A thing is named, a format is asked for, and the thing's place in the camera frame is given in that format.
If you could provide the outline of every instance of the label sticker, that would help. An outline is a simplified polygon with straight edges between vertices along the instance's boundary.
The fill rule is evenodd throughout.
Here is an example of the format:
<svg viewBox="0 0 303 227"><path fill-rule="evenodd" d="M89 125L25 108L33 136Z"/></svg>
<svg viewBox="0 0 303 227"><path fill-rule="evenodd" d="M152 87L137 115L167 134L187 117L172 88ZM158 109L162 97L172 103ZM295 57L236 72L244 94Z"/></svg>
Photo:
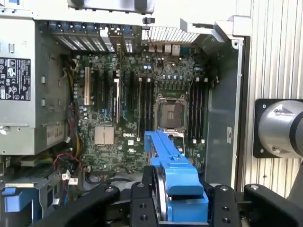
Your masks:
<svg viewBox="0 0 303 227"><path fill-rule="evenodd" d="M49 125L46 127L46 145L63 141L65 138L65 125L60 122L58 125Z"/></svg>
<svg viewBox="0 0 303 227"><path fill-rule="evenodd" d="M232 128L227 127L227 143L232 144Z"/></svg>
<svg viewBox="0 0 303 227"><path fill-rule="evenodd" d="M69 185L78 185L78 179L77 179L77 178L71 178L71 179L68 181L68 184L69 184Z"/></svg>
<svg viewBox="0 0 303 227"><path fill-rule="evenodd" d="M0 100L30 101L31 60L0 58Z"/></svg>
<svg viewBox="0 0 303 227"><path fill-rule="evenodd" d="M128 145L128 146L134 145L134 141L133 141L133 140L128 140L128 141L127 141L127 145Z"/></svg>

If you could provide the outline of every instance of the motherboard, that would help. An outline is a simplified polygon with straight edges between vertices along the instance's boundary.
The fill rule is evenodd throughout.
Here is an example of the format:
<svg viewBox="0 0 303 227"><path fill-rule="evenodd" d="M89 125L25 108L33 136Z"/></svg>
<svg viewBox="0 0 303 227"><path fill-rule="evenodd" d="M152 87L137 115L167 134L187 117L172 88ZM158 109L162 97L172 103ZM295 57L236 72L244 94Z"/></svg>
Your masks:
<svg viewBox="0 0 303 227"><path fill-rule="evenodd" d="M143 51L74 59L73 98L84 165L141 172L148 163L144 132L160 129L203 171L207 76L200 55L189 49L182 57Z"/></svg>

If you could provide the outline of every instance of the black wire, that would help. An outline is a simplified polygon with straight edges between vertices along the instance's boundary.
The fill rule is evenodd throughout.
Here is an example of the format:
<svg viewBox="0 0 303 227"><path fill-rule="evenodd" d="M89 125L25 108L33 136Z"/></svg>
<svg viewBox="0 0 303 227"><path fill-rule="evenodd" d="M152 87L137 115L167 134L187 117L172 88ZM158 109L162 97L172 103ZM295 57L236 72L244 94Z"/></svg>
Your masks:
<svg viewBox="0 0 303 227"><path fill-rule="evenodd" d="M78 190L79 192L81 192L81 193L87 193L87 192L91 192L91 191L94 190L95 188L98 188L98 187L100 187L100 186L102 186L102 185L111 184L112 182L115 182L115 181L126 181L126 182L131 182L131 180L126 179L126 178L113 178L113 179L108 179L108 180L106 180L106 181L103 181L103 182L97 184L96 187L94 187L94 188L92 188L92 189L90 189L90 190L82 190L82 189L80 189L77 185L76 185L76 188L77 188L77 190Z"/></svg>
<svg viewBox="0 0 303 227"><path fill-rule="evenodd" d="M159 58L160 58L159 52L157 51L156 46L153 44L153 42L152 42L152 40L151 40L149 31L147 31L147 37L148 37L148 39L150 40L150 43L151 43L151 45L153 46L153 48L154 48L154 50L155 50L155 52L156 52L156 54L157 54L157 56L158 56L158 59L159 59ZM153 63L151 62L151 64L152 64L152 68L151 68L151 69L152 69L152 72L153 72L156 76L162 75L163 70L164 70L164 62L163 62L162 58L160 58L160 59L161 59L161 63L162 63L162 70L161 70L161 73L159 73L159 74L157 74L157 73L154 71Z"/></svg>

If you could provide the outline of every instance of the barcode label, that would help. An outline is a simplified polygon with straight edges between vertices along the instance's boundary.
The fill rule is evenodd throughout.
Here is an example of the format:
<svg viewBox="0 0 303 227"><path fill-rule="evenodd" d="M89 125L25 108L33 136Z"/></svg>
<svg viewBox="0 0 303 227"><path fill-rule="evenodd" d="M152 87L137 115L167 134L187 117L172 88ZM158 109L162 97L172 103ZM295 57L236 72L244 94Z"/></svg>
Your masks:
<svg viewBox="0 0 303 227"><path fill-rule="evenodd" d="M69 185L78 185L78 179L77 179L77 178L71 178L71 179L68 181L68 184L69 184Z"/></svg>
<svg viewBox="0 0 303 227"><path fill-rule="evenodd" d="M5 90L1 90L1 99L5 99Z"/></svg>

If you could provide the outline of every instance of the screw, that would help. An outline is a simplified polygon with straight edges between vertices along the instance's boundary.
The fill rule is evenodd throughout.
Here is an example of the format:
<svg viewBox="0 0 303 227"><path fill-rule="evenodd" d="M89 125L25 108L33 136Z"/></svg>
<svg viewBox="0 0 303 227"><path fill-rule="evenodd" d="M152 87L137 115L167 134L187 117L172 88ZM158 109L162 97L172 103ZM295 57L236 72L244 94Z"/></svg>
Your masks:
<svg viewBox="0 0 303 227"><path fill-rule="evenodd" d="M142 188L142 187L144 187L145 185L144 185L144 183L142 183L142 182L140 182L139 184L137 184L137 187L140 187L140 188Z"/></svg>
<svg viewBox="0 0 303 227"><path fill-rule="evenodd" d="M105 191L106 192L112 192L114 189L112 187L107 188Z"/></svg>
<svg viewBox="0 0 303 227"><path fill-rule="evenodd" d="M256 186L256 185L251 185L250 188L252 188L253 190L258 190L258 189L260 189L260 188L259 188L258 186Z"/></svg>
<svg viewBox="0 0 303 227"><path fill-rule="evenodd" d="M221 189L222 191L228 191L228 190L229 190L229 188L228 188L228 187L226 187L226 186L224 186L224 185L223 185L223 186L221 186L221 187L220 187L220 189Z"/></svg>

